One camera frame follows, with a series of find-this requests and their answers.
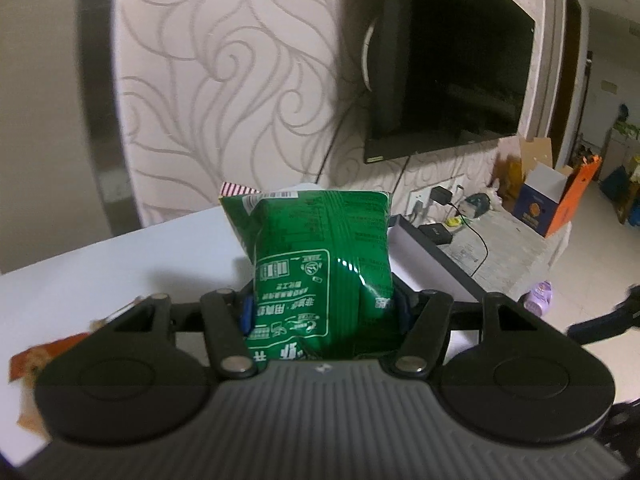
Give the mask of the green chip bag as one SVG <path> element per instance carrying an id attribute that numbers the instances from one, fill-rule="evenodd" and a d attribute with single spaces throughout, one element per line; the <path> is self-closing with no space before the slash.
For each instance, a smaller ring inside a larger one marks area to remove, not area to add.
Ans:
<path id="1" fill-rule="evenodd" d="M 245 344 L 258 366 L 390 350 L 398 333 L 390 194 L 319 188 L 224 196 L 220 204 L 254 268 Z"/>

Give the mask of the black tray with white liner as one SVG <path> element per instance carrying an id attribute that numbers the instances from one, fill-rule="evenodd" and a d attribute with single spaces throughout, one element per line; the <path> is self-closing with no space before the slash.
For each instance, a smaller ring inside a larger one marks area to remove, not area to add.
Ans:
<path id="1" fill-rule="evenodd" d="M 387 241 L 393 274 L 415 292 L 439 290 L 467 302 L 485 296 L 476 281 L 404 217 L 390 217 Z"/>

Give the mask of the purple bottle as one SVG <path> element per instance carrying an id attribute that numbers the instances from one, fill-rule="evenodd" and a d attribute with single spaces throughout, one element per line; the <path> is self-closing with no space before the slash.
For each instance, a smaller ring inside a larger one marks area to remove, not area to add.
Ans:
<path id="1" fill-rule="evenodd" d="M 522 297 L 523 307 L 542 318 L 550 309 L 553 297 L 552 285 L 549 281 L 536 284 Z"/>

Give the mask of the black set-top box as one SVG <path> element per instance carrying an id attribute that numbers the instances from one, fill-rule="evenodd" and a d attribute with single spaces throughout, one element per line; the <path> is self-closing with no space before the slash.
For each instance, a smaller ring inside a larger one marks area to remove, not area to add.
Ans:
<path id="1" fill-rule="evenodd" d="M 442 223 L 421 224 L 419 231 L 435 245 L 449 245 L 454 237 Z"/>

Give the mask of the black power adapter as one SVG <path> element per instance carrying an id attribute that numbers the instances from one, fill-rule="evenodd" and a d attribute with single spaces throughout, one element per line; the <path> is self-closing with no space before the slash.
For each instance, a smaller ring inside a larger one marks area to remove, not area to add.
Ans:
<path id="1" fill-rule="evenodd" d="M 438 203 L 442 206 L 451 204 L 452 193 L 449 188 L 444 188 L 441 185 L 433 186 L 430 193 L 430 200 Z"/>

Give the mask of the orange blue cardboard box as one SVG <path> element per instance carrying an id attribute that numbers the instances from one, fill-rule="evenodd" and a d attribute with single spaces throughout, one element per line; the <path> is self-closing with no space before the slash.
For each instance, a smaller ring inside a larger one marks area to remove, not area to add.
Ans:
<path id="1" fill-rule="evenodd" d="M 550 237 L 573 219 L 582 196 L 602 164 L 599 155 L 578 158 L 574 166 L 551 166 L 551 140 L 520 141 L 521 185 L 512 214 L 529 229 Z"/>

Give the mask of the peanut snack packet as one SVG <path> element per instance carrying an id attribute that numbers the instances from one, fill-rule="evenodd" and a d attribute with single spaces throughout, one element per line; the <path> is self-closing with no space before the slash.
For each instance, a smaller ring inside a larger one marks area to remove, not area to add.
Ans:
<path id="1" fill-rule="evenodd" d="M 37 344 L 12 356 L 9 362 L 9 383 L 18 382 L 21 387 L 17 426 L 42 440 L 51 440 L 35 400 L 35 386 L 38 376 L 54 358 L 62 356 L 63 353 L 75 347 L 76 344 L 79 344 L 107 323 L 113 321 L 120 314 L 140 304 L 143 299 L 143 296 L 137 296 L 129 304 L 107 315 L 106 318 L 91 321 L 88 330 L 85 332 L 46 342 L 45 344 Z"/>

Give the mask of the white wall socket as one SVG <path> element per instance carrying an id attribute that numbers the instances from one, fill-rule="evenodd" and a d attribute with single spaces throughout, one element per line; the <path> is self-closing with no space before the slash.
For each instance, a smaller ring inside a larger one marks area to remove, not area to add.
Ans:
<path id="1" fill-rule="evenodd" d="M 444 188 L 451 193 L 453 198 L 458 198 L 464 191 L 464 175 L 458 174 L 457 176 L 410 191 L 406 206 L 408 219 L 432 218 L 436 207 L 439 206 L 439 202 L 432 197 L 433 188 Z"/>

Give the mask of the black wall television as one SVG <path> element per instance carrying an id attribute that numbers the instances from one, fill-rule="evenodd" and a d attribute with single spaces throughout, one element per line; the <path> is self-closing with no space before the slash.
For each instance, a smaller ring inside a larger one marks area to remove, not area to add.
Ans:
<path id="1" fill-rule="evenodd" d="M 362 51 L 368 164 L 513 136 L 534 20 L 513 0 L 383 0 Z"/>

